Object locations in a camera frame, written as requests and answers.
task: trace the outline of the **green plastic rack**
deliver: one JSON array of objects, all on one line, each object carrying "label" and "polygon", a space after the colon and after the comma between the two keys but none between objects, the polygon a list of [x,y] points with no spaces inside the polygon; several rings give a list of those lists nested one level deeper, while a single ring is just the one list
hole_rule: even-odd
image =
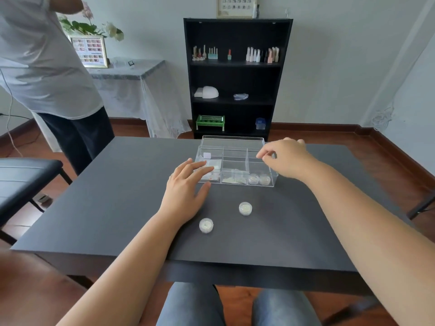
[{"label": "green plastic rack", "polygon": [[198,115],[196,130],[198,130],[199,125],[222,127],[222,131],[225,131],[225,115]]}]

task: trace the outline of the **floor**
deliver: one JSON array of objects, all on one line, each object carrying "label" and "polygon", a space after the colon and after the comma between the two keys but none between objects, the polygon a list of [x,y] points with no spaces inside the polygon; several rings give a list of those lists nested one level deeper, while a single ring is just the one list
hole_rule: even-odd
[{"label": "floor", "polygon": [[[147,137],[142,125],[114,125],[117,136]],[[421,201],[429,192],[407,170],[402,168],[388,153],[370,137],[359,137],[343,132],[296,132],[274,130],[269,139],[283,137],[305,139],[307,143],[343,144],[363,163],[367,171],[382,185],[390,197],[407,211]],[[191,138],[184,133],[181,138]],[[33,129],[15,140],[25,157],[57,158],[64,163],[64,169],[75,178],[74,172],[61,153],[52,153],[38,129]],[[17,157],[11,147],[0,147],[0,157]],[[57,198],[67,185],[56,178],[44,192]],[[435,210],[419,215],[417,227],[435,241]],[[22,208],[4,226],[4,231],[19,238],[39,217],[31,205]],[[84,293],[79,285],[59,274],[56,270],[32,255],[8,251],[0,243],[0,326],[50,326],[73,306]],[[170,283],[157,284],[144,310],[140,325],[155,325],[166,298]],[[218,287],[229,326],[250,325],[252,301],[260,289],[246,287]],[[323,319],[358,300],[356,296],[308,292],[318,316]],[[345,326],[393,326],[396,323],[382,308],[365,313],[360,318],[343,323]]]}]

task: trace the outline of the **jeans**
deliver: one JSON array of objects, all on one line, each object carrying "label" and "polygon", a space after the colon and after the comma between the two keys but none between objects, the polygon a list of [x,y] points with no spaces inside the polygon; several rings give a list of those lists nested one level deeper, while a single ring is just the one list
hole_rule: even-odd
[{"label": "jeans", "polygon": [[47,113],[38,114],[56,137],[77,175],[80,175],[115,137],[104,107],[78,120]]},{"label": "jeans", "polygon": [[[157,326],[224,326],[224,308],[212,285],[174,283]],[[263,290],[252,306],[252,326],[321,326],[299,291]]]}]

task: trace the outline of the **pink flower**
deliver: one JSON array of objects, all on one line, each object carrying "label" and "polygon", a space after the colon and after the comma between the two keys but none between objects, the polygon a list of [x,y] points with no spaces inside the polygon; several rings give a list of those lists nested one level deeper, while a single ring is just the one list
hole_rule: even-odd
[{"label": "pink flower", "polygon": [[88,18],[89,20],[94,18],[94,14],[90,10],[89,6],[87,5],[87,2],[83,2],[82,15],[84,18]]}]

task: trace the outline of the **gold picture frame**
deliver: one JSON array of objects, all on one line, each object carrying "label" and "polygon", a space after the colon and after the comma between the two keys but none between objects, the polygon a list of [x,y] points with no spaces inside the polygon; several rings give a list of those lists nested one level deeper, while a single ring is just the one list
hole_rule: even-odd
[{"label": "gold picture frame", "polygon": [[252,19],[258,0],[217,0],[216,18]]},{"label": "gold picture frame", "polygon": [[68,36],[84,67],[108,68],[106,45],[101,35]]}]

